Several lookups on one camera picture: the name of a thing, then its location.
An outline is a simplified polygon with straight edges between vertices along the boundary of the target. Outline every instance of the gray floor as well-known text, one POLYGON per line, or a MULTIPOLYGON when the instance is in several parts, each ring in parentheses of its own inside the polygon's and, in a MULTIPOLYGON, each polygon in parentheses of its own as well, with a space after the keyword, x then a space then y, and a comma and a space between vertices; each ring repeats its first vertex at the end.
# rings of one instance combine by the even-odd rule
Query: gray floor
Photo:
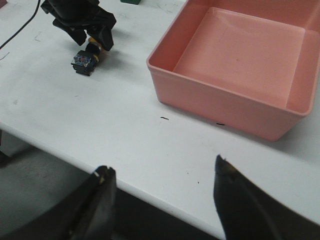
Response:
POLYGON ((88 176, 5 132, 0 150, 13 158, 0 167, 0 236, 53 207, 88 176))

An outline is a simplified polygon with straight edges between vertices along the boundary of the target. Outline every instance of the floor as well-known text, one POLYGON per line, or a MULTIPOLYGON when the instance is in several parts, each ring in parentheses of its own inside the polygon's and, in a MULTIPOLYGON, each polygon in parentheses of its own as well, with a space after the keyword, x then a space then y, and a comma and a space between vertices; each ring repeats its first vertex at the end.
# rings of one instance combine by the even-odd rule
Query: floor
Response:
MULTIPOLYGON (((0 237, 46 212, 89 175, 6 132, 0 151, 11 157, 0 160, 0 237)), ((114 230, 113 240, 215 239, 120 189, 114 230)))

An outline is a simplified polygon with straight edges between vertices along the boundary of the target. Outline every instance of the white table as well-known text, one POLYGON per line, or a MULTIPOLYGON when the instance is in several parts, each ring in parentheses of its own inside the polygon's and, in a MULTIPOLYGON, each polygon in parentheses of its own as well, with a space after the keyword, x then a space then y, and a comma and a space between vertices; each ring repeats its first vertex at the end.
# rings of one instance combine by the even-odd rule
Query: white table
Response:
MULTIPOLYGON (((32 15, 30 2, 10 0, 0 9, 1 42, 32 15)), ((183 3, 101 1, 117 19, 115 45, 90 77, 70 65, 85 47, 40 9, 0 51, 0 129, 85 171, 113 167, 119 188, 221 239, 213 201, 218 154, 320 223, 319 92, 312 114, 277 142, 158 102, 146 59, 183 3)))

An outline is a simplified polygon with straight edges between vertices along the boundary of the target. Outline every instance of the green object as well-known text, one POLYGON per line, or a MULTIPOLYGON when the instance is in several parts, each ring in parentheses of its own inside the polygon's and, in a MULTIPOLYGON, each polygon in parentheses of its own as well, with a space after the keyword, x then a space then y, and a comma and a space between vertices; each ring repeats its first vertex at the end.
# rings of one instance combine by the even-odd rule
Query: green object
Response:
POLYGON ((138 5, 141 0, 121 0, 122 3, 138 5))

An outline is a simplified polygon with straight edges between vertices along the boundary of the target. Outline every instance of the wire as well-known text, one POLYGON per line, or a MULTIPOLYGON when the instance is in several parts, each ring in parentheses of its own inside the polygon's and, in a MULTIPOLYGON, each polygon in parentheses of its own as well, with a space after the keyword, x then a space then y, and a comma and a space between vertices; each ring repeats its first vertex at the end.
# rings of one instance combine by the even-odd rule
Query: wire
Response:
POLYGON ((32 15, 32 17, 30 17, 30 19, 29 19, 25 24, 23 24, 23 26, 22 26, 18 31, 16 31, 15 34, 13 34, 7 41, 4 42, 4 44, 2 44, 2 45, 0 46, 0 50, 1 50, 5 45, 7 45, 7 43, 9 43, 15 36, 17 36, 17 35, 22 31, 22 29, 24 29, 24 28, 32 21, 32 19, 35 18, 35 16, 37 15, 39 6, 40 6, 40 1, 41 1, 41 0, 38 0, 38 3, 37 3, 37 5, 36 5, 35 11, 34 11, 34 14, 32 15))

